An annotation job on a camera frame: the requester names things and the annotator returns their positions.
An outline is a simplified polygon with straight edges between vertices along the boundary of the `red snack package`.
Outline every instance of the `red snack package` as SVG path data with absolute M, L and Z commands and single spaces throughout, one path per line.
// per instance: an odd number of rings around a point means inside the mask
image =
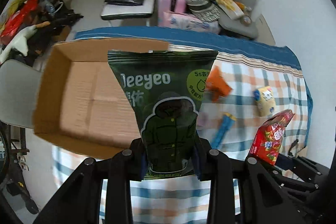
M 257 156 L 267 163 L 275 165 L 285 128 L 294 115 L 290 109 L 287 109 L 264 122 L 254 137 L 249 155 Z
M 2 31 L 0 38 L 3 44 L 8 45 L 12 38 L 16 35 L 17 30 L 23 23 L 29 12 L 36 10 L 39 0 L 27 0 L 22 9 L 12 15 L 6 22 L 5 29 Z

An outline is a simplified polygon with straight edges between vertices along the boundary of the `open cardboard box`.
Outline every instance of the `open cardboard box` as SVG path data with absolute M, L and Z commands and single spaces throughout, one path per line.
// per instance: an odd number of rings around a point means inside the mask
M 168 50 L 164 41 L 105 38 L 53 46 L 34 113 L 35 134 L 66 150 L 108 159 L 140 133 L 135 115 L 107 63 L 108 50 Z

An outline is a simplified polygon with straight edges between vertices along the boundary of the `label sticker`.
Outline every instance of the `label sticker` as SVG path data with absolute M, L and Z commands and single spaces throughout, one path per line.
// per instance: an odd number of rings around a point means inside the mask
M 205 69 L 193 70 L 187 77 L 187 88 L 192 98 L 201 101 L 205 90 L 205 82 L 210 71 Z

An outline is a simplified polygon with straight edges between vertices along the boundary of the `orange package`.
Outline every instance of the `orange package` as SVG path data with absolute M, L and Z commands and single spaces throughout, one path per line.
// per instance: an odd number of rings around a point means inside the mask
M 228 96 L 232 90 L 232 88 L 223 79 L 222 72 L 218 66 L 214 66 L 211 70 L 206 81 L 206 88 L 212 91 L 213 102 L 216 102 L 220 96 Z
M 17 30 L 24 22 L 25 17 L 38 7 L 39 0 L 27 0 L 22 9 L 12 15 L 6 22 L 5 29 L 2 31 L 0 38 L 1 42 L 8 45 L 9 42 L 16 35 Z

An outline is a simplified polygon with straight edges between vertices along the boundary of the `green package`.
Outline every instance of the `green package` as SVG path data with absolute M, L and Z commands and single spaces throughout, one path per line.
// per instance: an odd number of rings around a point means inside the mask
M 108 52 L 109 65 L 135 112 L 150 175 L 174 177 L 190 171 L 196 118 L 217 54 Z

